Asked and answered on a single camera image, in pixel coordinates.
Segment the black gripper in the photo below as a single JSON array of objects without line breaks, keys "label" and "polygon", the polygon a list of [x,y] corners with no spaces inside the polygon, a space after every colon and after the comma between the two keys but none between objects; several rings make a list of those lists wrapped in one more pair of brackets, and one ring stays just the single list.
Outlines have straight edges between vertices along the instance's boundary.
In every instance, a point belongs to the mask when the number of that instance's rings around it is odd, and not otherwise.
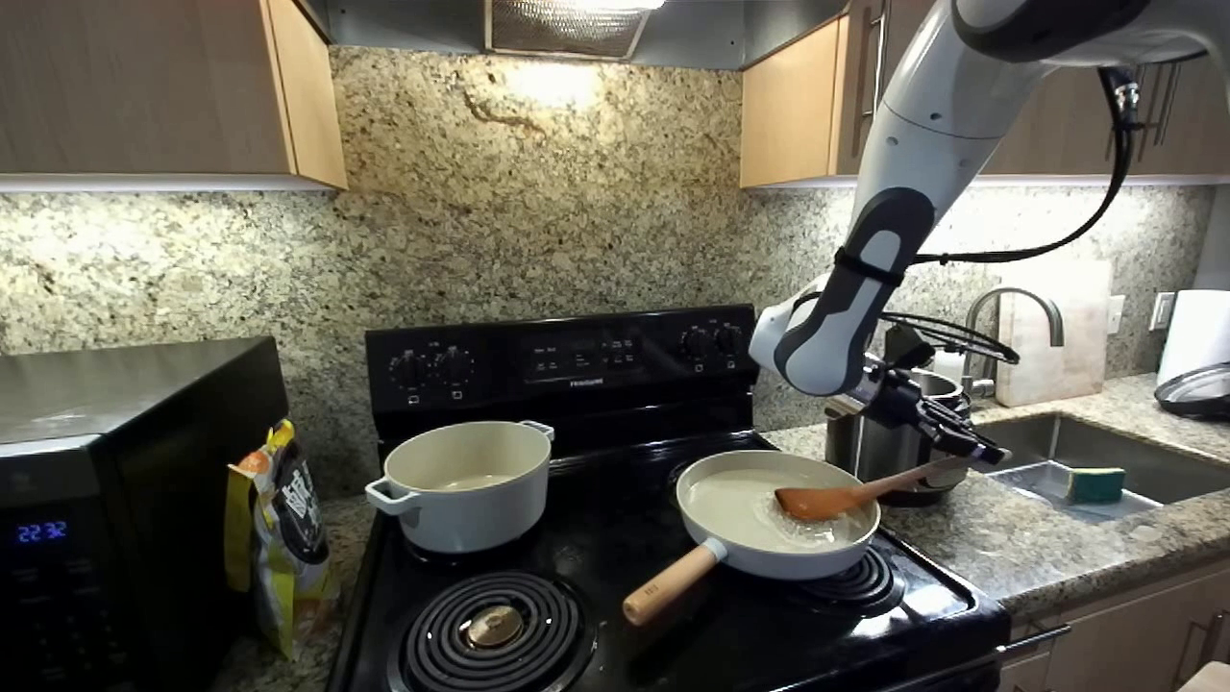
[{"label": "black gripper", "polygon": [[882,372],[868,414],[885,429],[913,429],[944,454],[965,459],[972,466],[1004,466],[1013,459],[1006,448],[985,440],[962,413],[935,404],[896,371]]}]

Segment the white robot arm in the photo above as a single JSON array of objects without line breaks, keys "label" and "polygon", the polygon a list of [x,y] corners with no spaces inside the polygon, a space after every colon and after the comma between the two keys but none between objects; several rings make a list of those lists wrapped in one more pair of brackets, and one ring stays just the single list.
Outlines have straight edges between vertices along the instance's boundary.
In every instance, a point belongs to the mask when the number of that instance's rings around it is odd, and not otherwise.
[{"label": "white robot arm", "polygon": [[1006,449],[962,413],[930,404],[892,366],[865,363],[873,329],[1051,72],[1101,72],[1115,200],[1136,149],[1128,83],[1142,67],[1199,53],[1230,67],[1230,0],[935,0],[876,106],[836,267],[759,317],[749,358],[831,413],[914,429],[965,463],[1004,463]]}]

